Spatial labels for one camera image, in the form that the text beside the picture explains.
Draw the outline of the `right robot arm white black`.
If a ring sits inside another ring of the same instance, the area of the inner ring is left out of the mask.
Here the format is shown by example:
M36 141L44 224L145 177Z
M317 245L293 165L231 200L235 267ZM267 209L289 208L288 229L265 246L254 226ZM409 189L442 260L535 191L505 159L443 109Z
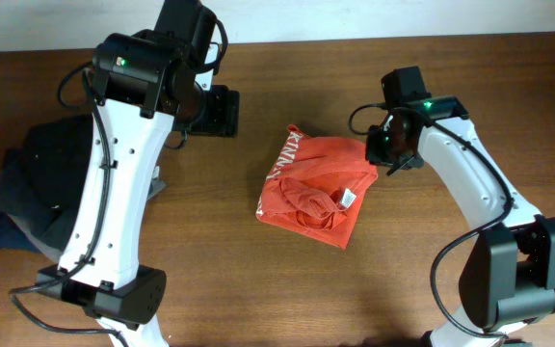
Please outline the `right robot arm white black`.
M366 159L390 174L429 165L469 230L436 255L433 297L446 321L424 333L425 346L514 346L510 335L555 314L555 217L547 218L512 185L482 144L469 112L453 95L432 96L419 67L381 80L386 117L365 133ZM437 289L441 260L474 242L450 312Z

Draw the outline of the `red orange t-shirt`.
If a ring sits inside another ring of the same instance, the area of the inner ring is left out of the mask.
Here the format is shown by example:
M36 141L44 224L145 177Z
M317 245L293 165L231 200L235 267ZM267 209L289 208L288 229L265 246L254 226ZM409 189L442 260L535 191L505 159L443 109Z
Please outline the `red orange t-shirt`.
M255 216L264 224L345 249L365 193L378 178L365 158L365 144L312 137L294 124L287 130Z

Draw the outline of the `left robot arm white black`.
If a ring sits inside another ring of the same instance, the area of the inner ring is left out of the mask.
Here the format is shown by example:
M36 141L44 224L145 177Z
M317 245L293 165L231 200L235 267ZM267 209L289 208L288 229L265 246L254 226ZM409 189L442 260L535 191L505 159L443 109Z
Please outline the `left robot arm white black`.
M117 346L162 346L157 310L167 277L139 261L140 228L170 134L232 138L239 94L214 85L223 23L199 0L169 0L155 26L97 46L83 83L92 151L74 229L36 291L79 306Z

